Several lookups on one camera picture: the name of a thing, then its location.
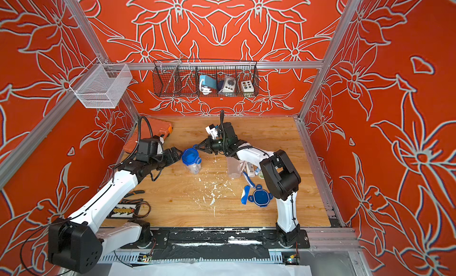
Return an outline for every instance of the blue plastic container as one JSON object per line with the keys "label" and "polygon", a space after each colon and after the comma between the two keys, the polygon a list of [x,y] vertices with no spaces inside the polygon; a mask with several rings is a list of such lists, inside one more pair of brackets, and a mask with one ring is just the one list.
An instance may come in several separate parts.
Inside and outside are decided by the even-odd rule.
{"label": "blue plastic container", "polygon": [[201,170],[201,158],[199,157],[198,150],[194,148],[185,149],[182,154],[182,163],[187,166],[191,173],[198,174]]}

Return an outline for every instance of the toothbrush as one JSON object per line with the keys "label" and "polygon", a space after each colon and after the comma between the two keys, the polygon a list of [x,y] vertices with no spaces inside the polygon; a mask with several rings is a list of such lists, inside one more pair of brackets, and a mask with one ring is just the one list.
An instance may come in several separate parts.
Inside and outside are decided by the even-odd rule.
{"label": "toothbrush", "polygon": [[252,180],[250,180],[250,178],[248,177],[247,173],[242,171],[242,175],[244,175],[245,180],[247,180],[247,183],[249,184],[249,186],[252,187],[252,188],[255,188],[255,184],[252,182]]}

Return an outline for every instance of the wire basket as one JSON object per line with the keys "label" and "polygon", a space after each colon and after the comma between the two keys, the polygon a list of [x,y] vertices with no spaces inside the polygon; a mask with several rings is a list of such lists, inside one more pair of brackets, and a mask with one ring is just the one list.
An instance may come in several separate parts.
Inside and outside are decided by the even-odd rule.
{"label": "wire basket", "polygon": [[86,108],[115,108],[133,78],[125,64],[121,71],[105,71],[102,65],[94,65],[87,80],[74,94]]}
{"label": "wire basket", "polygon": [[[256,62],[216,61],[201,59],[201,62],[155,61],[153,71],[154,93],[159,97],[253,97],[259,92],[259,77]],[[200,90],[202,75],[215,80],[217,88],[210,92]],[[222,92],[225,77],[235,79],[233,92]],[[250,81],[252,92],[242,90],[242,82]]]}

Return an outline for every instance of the white wire basket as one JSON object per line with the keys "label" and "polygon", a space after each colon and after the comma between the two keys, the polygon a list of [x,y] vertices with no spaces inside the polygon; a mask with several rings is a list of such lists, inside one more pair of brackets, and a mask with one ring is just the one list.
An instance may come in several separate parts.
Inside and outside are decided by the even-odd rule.
{"label": "white wire basket", "polygon": [[94,67],[74,94],[86,108],[115,108],[133,78],[130,69],[127,64],[121,71],[105,71],[100,64]]}

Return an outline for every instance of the blue lid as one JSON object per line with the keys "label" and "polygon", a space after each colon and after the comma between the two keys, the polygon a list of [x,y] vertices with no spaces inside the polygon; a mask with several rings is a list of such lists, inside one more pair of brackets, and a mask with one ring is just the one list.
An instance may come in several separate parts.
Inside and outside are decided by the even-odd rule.
{"label": "blue lid", "polygon": [[198,150],[194,148],[185,149],[184,153],[182,154],[182,163],[185,165],[193,165],[193,164],[200,164],[201,158],[199,158]]}
{"label": "blue lid", "polygon": [[272,194],[268,193],[265,189],[262,188],[260,184],[256,186],[256,190],[253,195],[248,196],[248,200],[259,205],[260,207],[265,207],[269,204],[272,199]]}

